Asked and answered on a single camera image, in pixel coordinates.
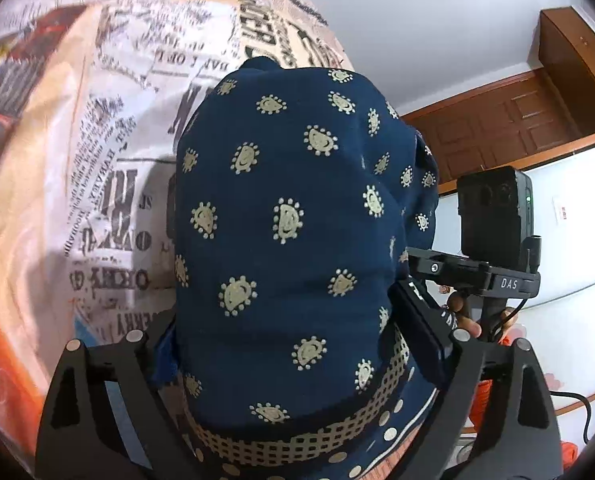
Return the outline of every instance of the black metal bracket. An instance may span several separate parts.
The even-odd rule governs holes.
[[[157,343],[174,323],[172,310],[154,316],[147,332],[87,348],[69,341],[51,382],[37,439],[42,480],[178,480],[199,478],[190,450],[157,391],[145,378]],[[110,407],[105,381],[119,383],[126,410],[152,470],[132,463]]]
[[[420,373],[439,393],[392,480],[551,480],[562,473],[555,412],[525,339],[510,348],[452,330],[447,313],[414,280],[389,290],[393,314]],[[158,343],[174,324],[158,314],[148,331],[86,348],[70,341],[57,365],[42,414],[36,454],[41,480],[201,478],[190,450],[146,377]],[[493,388],[469,460],[445,470],[480,380]],[[152,469],[132,463],[114,420],[105,381],[117,381]]]

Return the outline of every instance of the hand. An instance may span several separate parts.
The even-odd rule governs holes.
[[[464,298],[462,298],[459,292],[454,292],[449,296],[447,306],[449,307],[449,310],[451,312],[456,313],[458,327],[467,330],[468,333],[473,337],[479,337],[482,334],[482,327],[479,325],[479,323],[473,321],[472,319],[469,319],[466,316],[458,314],[458,312],[462,310],[462,308],[464,307]],[[508,316],[511,312],[513,312],[513,309],[508,308],[504,311],[503,316]],[[506,323],[504,323],[504,327],[502,329],[502,338],[504,337],[508,329],[510,329],[515,324],[516,321],[517,316],[509,319]]]

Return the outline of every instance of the wooden cabinet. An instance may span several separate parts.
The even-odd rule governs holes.
[[[460,94],[453,100],[403,117],[431,147],[440,184],[580,136],[543,69]]]
[[[581,134],[594,134],[595,33],[572,7],[540,13],[539,59]]]
[[[540,12],[543,68],[402,117],[433,150],[440,192],[457,177],[525,170],[595,146],[595,33],[572,7]]]

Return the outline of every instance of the white wall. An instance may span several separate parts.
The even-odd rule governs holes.
[[[575,0],[312,1],[403,114],[529,70],[540,9]]]

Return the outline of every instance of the orange object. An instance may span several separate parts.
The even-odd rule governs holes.
[[[0,431],[30,456],[35,454],[43,405],[44,396],[0,330]]]
[[[504,337],[500,344],[503,346],[511,346],[512,341],[508,337]],[[489,403],[489,396],[491,394],[492,381],[482,381],[475,389],[475,397],[471,405],[471,412],[469,418],[475,427],[475,431],[480,431],[482,421],[484,420],[484,413],[486,406]],[[578,457],[578,447],[572,442],[561,442],[562,445],[562,464],[564,469],[570,468]]]

